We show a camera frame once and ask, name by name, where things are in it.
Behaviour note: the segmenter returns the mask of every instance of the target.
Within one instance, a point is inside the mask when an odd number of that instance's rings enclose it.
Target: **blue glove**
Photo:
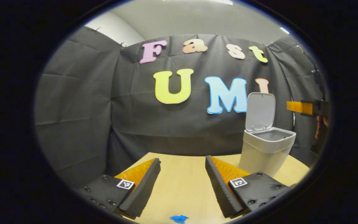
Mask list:
[[[170,219],[172,219],[176,223],[185,223],[185,220],[188,219],[188,218],[189,217],[181,215],[181,216],[172,216]]]

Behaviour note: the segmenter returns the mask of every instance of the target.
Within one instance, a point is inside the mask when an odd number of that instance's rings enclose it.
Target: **pink letter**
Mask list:
[[[144,64],[144,63],[155,61],[157,58],[154,57],[153,53],[155,53],[155,55],[159,55],[162,50],[161,45],[166,46],[167,41],[162,40],[162,41],[156,41],[156,42],[143,44],[142,45],[144,48],[143,58],[142,58],[142,60],[139,61],[139,63]]]

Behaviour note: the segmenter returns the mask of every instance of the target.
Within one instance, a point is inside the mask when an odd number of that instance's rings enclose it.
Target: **black fabric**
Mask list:
[[[106,167],[111,82],[119,44],[82,27],[46,65],[38,83],[35,125],[53,169],[80,187]]]
[[[322,99],[322,92],[318,85],[321,84],[322,77],[313,72],[314,64],[302,53],[304,50],[302,44],[288,35],[269,45],[269,49],[284,72],[293,101]],[[316,118],[295,113],[296,138],[290,155],[307,166],[312,166],[317,157],[310,151],[312,145],[316,143],[314,137],[316,129]]]
[[[202,39],[208,50],[183,53],[183,43],[194,38]],[[143,57],[142,44],[159,40],[166,40],[168,44],[162,47],[157,60],[139,64]],[[231,57],[226,44],[239,45],[246,58],[239,60]],[[263,50],[268,62],[257,60],[248,49],[250,46]],[[155,97],[153,75],[171,71],[169,91],[177,93],[181,82],[176,71],[183,68],[194,70],[189,98],[174,105],[159,102]],[[221,114],[207,113],[210,90],[204,79],[209,76],[220,77],[227,88],[230,88],[234,78],[244,78],[247,95],[259,92],[256,78],[266,78],[269,80],[269,92],[276,97],[273,126],[293,129],[292,113],[286,110],[286,102],[291,100],[287,80],[280,63],[266,46],[221,35],[156,38],[126,47],[118,58],[111,91],[113,132],[108,150],[109,174],[121,172],[147,152],[187,156],[241,153],[246,114],[233,110],[224,110]]]

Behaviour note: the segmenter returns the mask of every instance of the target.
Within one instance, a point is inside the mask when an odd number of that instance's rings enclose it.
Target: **human hand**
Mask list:
[[[320,126],[323,125],[323,121],[324,121],[324,125],[328,127],[328,118],[326,116],[323,115],[319,115],[317,116],[317,131],[316,131],[316,135],[314,136],[316,139],[319,138],[319,132],[320,132]]]

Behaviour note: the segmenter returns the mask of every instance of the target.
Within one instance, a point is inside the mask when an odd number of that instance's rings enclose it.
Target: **white wall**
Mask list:
[[[98,32],[110,37],[119,44],[124,42],[124,46],[130,46],[144,41],[144,38],[138,34],[130,25],[128,25],[119,16],[112,12],[106,12],[99,17],[94,18],[85,26],[98,29]]]

